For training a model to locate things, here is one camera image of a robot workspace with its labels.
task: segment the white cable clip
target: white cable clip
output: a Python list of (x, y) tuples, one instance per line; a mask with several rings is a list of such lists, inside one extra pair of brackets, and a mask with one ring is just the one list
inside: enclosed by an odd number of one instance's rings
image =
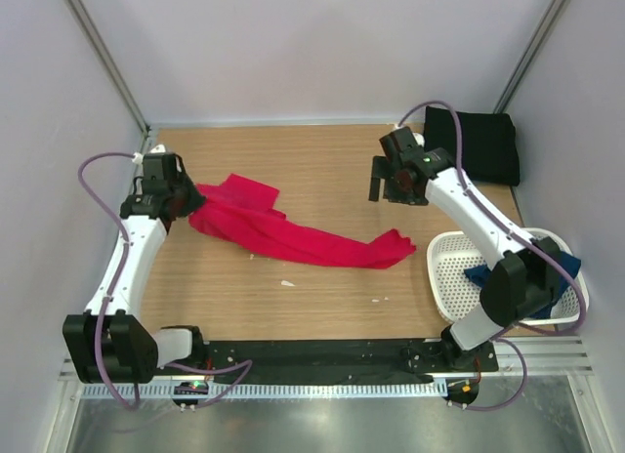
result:
[(133, 154), (133, 163), (135, 165), (141, 165), (142, 163), (144, 163), (144, 155), (142, 153), (135, 152)]
[(424, 138), (422, 134), (412, 133), (412, 135), (414, 136), (414, 140), (417, 143), (417, 145), (419, 145), (420, 147), (425, 147), (426, 138)]

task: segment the red cloth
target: red cloth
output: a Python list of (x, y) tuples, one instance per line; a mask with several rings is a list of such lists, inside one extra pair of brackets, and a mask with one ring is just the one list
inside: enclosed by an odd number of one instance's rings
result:
[(189, 216), (196, 230), (238, 243), (252, 253), (318, 266), (384, 269), (417, 249), (395, 229), (371, 243), (297, 226), (273, 209), (274, 187), (230, 175), (219, 186), (197, 185), (207, 200)]

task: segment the plastic laundry basket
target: plastic laundry basket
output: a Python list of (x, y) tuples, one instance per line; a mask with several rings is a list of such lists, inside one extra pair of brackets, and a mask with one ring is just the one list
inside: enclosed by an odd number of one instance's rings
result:
[[(554, 233), (542, 228), (526, 228), (525, 230), (536, 238), (552, 237), (561, 250), (571, 254), (566, 243)], [(437, 301), (438, 311), (447, 321), (457, 321), (478, 304), (479, 287), (465, 276), (464, 270), (485, 263), (486, 261), (473, 242), (462, 231), (442, 233), (428, 246), (428, 275), (432, 291)], [(582, 289), (587, 308), (588, 290), (581, 271), (575, 280)], [(569, 287), (552, 308), (551, 318), (528, 318), (523, 323), (532, 326), (563, 324), (576, 321), (578, 317), (579, 303), (575, 292)]]

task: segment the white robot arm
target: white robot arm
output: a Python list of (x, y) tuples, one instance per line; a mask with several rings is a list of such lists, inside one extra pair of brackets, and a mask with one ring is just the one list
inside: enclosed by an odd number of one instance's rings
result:
[(466, 187), (462, 186), (451, 156), (440, 148), (426, 152), (410, 128), (398, 128), (380, 143), (385, 156), (373, 159), (369, 200), (378, 200), (380, 182), (384, 180), (384, 198), (391, 202), (410, 205), (432, 202), (473, 241), (491, 269), (478, 305), (441, 334), (448, 362), (460, 366), (472, 359), (480, 345), (550, 304), (557, 297), (559, 282), (551, 266), (496, 226), (467, 192), (506, 224), (509, 233), (535, 244), (556, 260), (560, 248), (551, 238), (537, 241), (516, 226), (470, 181), (466, 180)]
[[(130, 194), (120, 217), (130, 246), (104, 314), (103, 359), (114, 383), (147, 383), (156, 369), (174, 360), (201, 366), (206, 350), (197, 327), (168, 327), (149, 334), (139, 320), (141, 300), (158, 250), (171, 224), (199, 208), (205, 198), (188, 177), (182, 158), (158, 145), (143, 157), (141, 190)], [(102, 283), (82, 314), (69, 315), (62, 333), (80, 380), (99, 383), (95, 352), (96, 320), (126, 240), (120, 233)]]

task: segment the white wall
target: white wall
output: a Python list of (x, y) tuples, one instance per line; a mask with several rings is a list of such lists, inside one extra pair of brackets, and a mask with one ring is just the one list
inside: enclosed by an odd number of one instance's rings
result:
[(582, 337), (625, 451), (625, 0), (572, 0), (510, 113), (517, 193), (530, 226), (561, 235), (583, 262), (591, 305)]
[[(115, 235), (76, 169), (141, 134), (63, 0), (0, 0), (0, 55), (0, 438), (30, 452), (56, 407), (64, 316), (90, 299)], [(115, 204), (131, 174), (111, 160), (89, 178)]]
[(152, 123), (490, 111), (550, 0), (84, 0)]

